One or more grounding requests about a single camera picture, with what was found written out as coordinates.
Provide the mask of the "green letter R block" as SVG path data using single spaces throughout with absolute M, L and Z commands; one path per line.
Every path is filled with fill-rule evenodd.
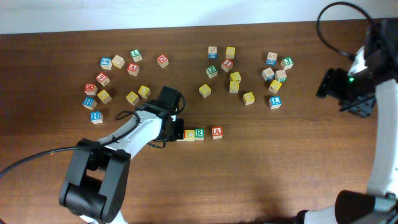
M 205 138 L 205 130 L 204 129 L 195 129 L 195 140 L 203 141 Z

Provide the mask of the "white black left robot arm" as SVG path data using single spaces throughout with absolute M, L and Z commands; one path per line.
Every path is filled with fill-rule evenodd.
M 144 103 L 114 133 L 97 141 L 82 139 L 68 165 L 61 206 L 87 223 L 125 223 L 121 213 L 131 159 L 151 141 L 182 138 L 180 97 Z

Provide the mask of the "yellow letter C block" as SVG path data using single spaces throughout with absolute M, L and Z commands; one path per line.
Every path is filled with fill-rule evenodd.
M 194 129 L 187 129 L 184 132 L 184 140 L 188 142 L 195 141 L 195 130 Z

